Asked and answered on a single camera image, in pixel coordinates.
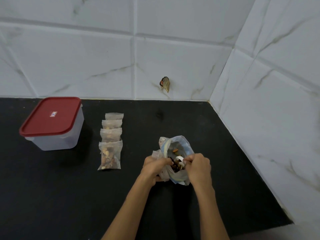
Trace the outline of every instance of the container with red lid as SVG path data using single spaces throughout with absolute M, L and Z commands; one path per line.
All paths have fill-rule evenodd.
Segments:
M 84 121 L 78 97 L 47 97 L 31 112 L 19 133 L 44 151 L 77 145 Z

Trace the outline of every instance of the clear plastic container body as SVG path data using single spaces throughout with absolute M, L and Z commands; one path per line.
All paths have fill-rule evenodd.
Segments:
M 73 127 L 70 131 L 62 135 L 54 136 L 35 136 L 25 137 L 28 141 L 32 141 L 43 151 L 61 150 L 74 148 L 79 139 L 82 124 L 84 121 L 82 113 L 82 105 L 79 108 L 77 117 L 75 118 Z

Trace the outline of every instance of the red lid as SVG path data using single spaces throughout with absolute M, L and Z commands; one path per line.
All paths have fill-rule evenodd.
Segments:
M 24 137 L 65 134 L 72 129 L 80 105 L 78 97 L 47 97 L 31 112 L 19 133 Z

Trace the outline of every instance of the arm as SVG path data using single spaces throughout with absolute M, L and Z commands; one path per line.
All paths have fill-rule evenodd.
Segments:
M 184 161 L 199 202 L 201 239 L 229 240 L 212 187 L 209 159 L 197 153 L 186 157 Z
M 145 159 L 140 175 L 101 240 L 135 239 L 150 189 L 156 181 L 161 181 L 157 174 L 165 165 L 172 165 L 170 158 L 155 161 L 149 156 Z

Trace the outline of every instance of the white label sticker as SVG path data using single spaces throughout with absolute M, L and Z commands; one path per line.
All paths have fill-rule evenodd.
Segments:
M 56 114 L 57 114 L 57 113 L 58 113 L 57 111 L 52 112 L 52 114 L 50 115 L 50 117 L 54 117 L 54 116 L 56 116 Z

